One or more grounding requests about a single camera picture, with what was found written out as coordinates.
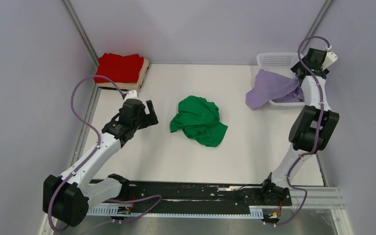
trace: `cloth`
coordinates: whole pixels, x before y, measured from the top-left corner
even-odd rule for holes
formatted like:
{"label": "cloth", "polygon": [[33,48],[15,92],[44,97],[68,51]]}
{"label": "cloth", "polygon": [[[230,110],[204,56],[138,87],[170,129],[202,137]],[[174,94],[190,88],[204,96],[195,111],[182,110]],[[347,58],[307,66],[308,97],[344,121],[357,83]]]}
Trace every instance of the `cloth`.
{"label": "cloth", "polygon": [[280,74],[259,70],[254,88],[246,94],[246,104],[257,109],[269,100],[274,102],[302,102],[303,92],[297,78],[291,79]]}
{"label": "cloth", "polygon": [[182,130],[186,137],[207,147],[217,147],[228,126],[220,122],[220,113],[214,102],[188,96],[178,104],[178,113],[170,123],[170,130]]}
{"label": "cloth", "polygon": [[[99,66],[96,75],[103,75],[114,82],[136,83],[139,79],[139,71],[143,65],[143,57],[138,54],[121,56],[112,53],[104,53],[99,58]],[[103,78],[94,78],[96,83],[106,82]]]}

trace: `gray wall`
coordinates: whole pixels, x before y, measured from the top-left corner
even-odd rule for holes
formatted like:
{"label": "gray wall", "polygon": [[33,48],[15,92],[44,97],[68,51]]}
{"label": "gray wall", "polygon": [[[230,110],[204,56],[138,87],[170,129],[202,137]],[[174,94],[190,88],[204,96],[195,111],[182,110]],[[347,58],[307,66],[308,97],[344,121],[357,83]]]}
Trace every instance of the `gray wall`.
{"label": "gray wall", "polygon": [[337,0],[317,35],[340,56],[326,92],[341,119],[320,161],[355,234],[376,234],[376,0]]}
{"label": "gray wall", "polygon": [[0,235],[38,232],[43,180],[67,167],[81,127],[71,91],[91,70],[60,1],[0,1]]}
{"label": "gray wall", "polygon": [[153,63],[256,64],[296,51],[324,0],[71,0],[99,56]]}

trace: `cable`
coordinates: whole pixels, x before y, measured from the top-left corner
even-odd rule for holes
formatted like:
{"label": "cable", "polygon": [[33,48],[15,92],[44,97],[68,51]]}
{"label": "cable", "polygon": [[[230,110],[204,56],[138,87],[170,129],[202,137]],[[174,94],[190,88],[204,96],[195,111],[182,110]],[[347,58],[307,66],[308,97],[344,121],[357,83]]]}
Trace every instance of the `cable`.
{"label": "cable", "polygon": [[[153,196],[149,196],[149,197],[146,197],[146,198],[142,198],[142,199],[137,199],[137,200],[131,200],[131,201],[119,201],[119,200],[116,200],[116,199],[109,199],[107,200],[107,202],[113,202],[113,203],[136,203],[136,202],[143,202],[143,201],[147,201],[149,199],[152,199],[152,198],[155,198],[155,197],[158,197],[159,199],[149,208],[147,209],[145,212],[143,212],[142,214],[136,216],[136,217],[133,217],[131,219],[126,219],[126,220],[118,220],[119,223],[125,223],[125,222],[132,222],[132,221],[135,221],[139,218],[141,218],[142,216],[146,215],[149,211],[151,211],[158,203],[160,203],[160,201],[162,200],[162,196],[160,195],[153,195]],[[90,232],[91,230],[93,229],[96,229],[100,226],[103,226],[105,224],[109,224],[109,223],[115,223],[117,220],[108,220],[108,221],[105,221],[105,222],[102,222],[102,223],[99,223],[97,225],[95,225],[94,227],[92,228],[89,228],[87,229],[85,232],[81,233],[80,235],[83,235],[83,234],[86,234],[88,232]]]}
{"label": "cable", "polygon": [[324,115],[324,93],[322,91],[322,87],[321,87],[321,84],[319,84],[319,80],[316,78],[316,75],[314,74],[314,72],[303,62],[302,60],[302,57],[301,57],[301,54],[300,54],[300,51],[301,51],[301,48],[303,46],[303,44],[309,40],[309,39],[312,39],[312,38],[318,38],[318,39],[322,39],[324,40],[328,47],[330,47],[330,44],[329,44],[329,41],[326,39],[326,38],[323,38],[323,37],[320,37],[320,36],[312,36],[312,37],[308,37],[308,38],[305,38],[301,44],[299,45],[299,48],[298,48],[298,58],[299,58],[299,61],[301,62],[301,64],[303,65],[303,67],[310,73],[310,75],[312,75],[313,79],[315,80],[316,82],[316,86],[318,87],[319,89],[319,95],[320,95],[320,102],[321,102],[321,112],[319,113],[319,117],[318,117],[318,123],[316,125],[316,131],[315,131],[315,141],[313,143],[313,147],[312,147],[312,150],[309,152],[309,153],[303,153],[301,154],[297,160],[293,163],[293,165],[290,167],[289,171],[287,172],[287,176],[286,176],[286,181],[287,181],[287,184],[289,185],[289,187],[291,187],[292,189],[295,189],[295,190],[300,190],[300,191],[303,191],[305,192],[305,196],[302,200],[302,203],[300,204],[299,208],[296,210],[295,214],[290,217],[287,221],[285,222],[282,222],[282,223],[278,223],[278,224],[273,224],[273,226],[277,227],[277,226],[282,226],[282,225],[286,225],[288,223],[290,223],[294,218],[296,218],[296,216],[298,215],[298,213],[301,211],[302,207],[304,206],[305,204],[305,201],[306,201],[306,198],[307,198],[307,191],[306,189],[304,188],[298,188],[298,187],[295,187],[293,186],[291,183],[290,183],[290,180],[289,180],[289,177],[290,177],[290,174],[293,170],[293,168],[295,168],[295,166],[298,164],[298,162],[301,160],[302,157],[306,156],[306,155],[312,155],[315,153],[316,151],[316,147],[318,147],[318,138],[319,138],[319,131],[321,129],[321,121],[322,121],[322,116]]}
{"label": "cable", "polygon": [[[90,76],[90,77],[86,77],[86,78],[83,78],[81,81],[79,81],[77,83],[77,85],[75,86],[74,90],[72,91],[72,94],[71,94],[71,100],[70,100],[70,106],[71,106],[71,110],[73,112],[73,114],[76,116],[77,119],[80,120],[80,122],[84,123],[86,126],[90,127],[92,130],[94,130],[97,134],[97,145],[96,147],[93,149],[93,151],[88,155],[88,157],[86,157],[84,159],[84,161],[82,163],[80,163],[76,170],[75,171],[78,171],[86,162],[89,161],[89,159],[95,154],[95,152],[98,150],[98,146],[100,146],[100,142],[101,142],[101,136],[100,136],[100,133],[97,131],[97,129],[92,126],[90,123],[86,122],[84,119],[82,119],[80,117],[80,115],[78,115],[78,113],[75,111],[74,109],[74,95],[75,95],[75,92],[77,91],[77,88],[86,80],[88,79],[91,79],[91,78],[95,78],[95,77],[99,77],[99,78],[103,78],[109,82],[111,82],[115,87],[116,89],[119,91],[119,93],[121,94],[122,98],[124,98],[124,93],[122,92],[122,90],[116,85],[116,83],[114,83],[110,78],[108,77],[105,77],[105,76],[102,76],[102,75],[94,75],[94,76]],[[68,225],[65,226],[64,228],[62,229],[58,229],[57,227],[55,227],[54,225],[54,222],[52,221],[52,206],[54,205],[54,201],[55,201],[55,197],[57,196],[57,194],[60,192],[60,189],[63,187],[64,184],[66,184],[66,182],[73,176],[73,173],[70,173],[62,182],[61,184],[57,187],[57,189],[54,191],[52,197],[51,197],[51,200],[49,201],[49,206],[48,206],[48,222],[49,222],[49,226],[51,227],[51,229],[53,229],[55,232],[62,232],[62,231],[65,231],[67,228],[68,228]]]}

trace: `white table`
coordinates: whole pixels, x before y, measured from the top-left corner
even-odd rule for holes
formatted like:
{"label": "white table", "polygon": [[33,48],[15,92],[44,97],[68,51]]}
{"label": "white table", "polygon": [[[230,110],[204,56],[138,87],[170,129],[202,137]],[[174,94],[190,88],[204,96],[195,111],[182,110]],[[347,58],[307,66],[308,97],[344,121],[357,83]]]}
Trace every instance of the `white table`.
{"label": "white table", "polygon": [[[139,95],[152,100],[159,124],[137,131],[95,178],[116,173],[130,180],[262,183],[287,152],[289,130],[300,109],[248,108],[245,94],[257,70],[257,66],[151,65]],[[204,97],[219,107],[228,130],[218,147],[202,146],[182,131],[170,133],[178,103],[188,95]],[[93,125],[101,130],[122,104],[117,91],[102,90]],[[91,131],[85,151],[95,140]],[[315,157],[302,166],[293,184],[323,185]]]}

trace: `gray floor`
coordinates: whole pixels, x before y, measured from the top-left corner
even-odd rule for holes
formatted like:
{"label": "gray floor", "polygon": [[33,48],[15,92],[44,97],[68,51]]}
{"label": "gray floor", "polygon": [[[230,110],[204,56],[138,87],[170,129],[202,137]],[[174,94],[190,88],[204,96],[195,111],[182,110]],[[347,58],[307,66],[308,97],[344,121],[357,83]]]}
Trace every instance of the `gray floor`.
{"label": "gray floor", "polygon": [[[283,210],[287,220],[292,210]],[[77,235],[109,220],[88,216],[79,226],[63,235]],[[302,210],[288,225],[271,228],[251,219],[141,218],[129,224],[106,224],[87,235],[337,235],[330,210]]]}

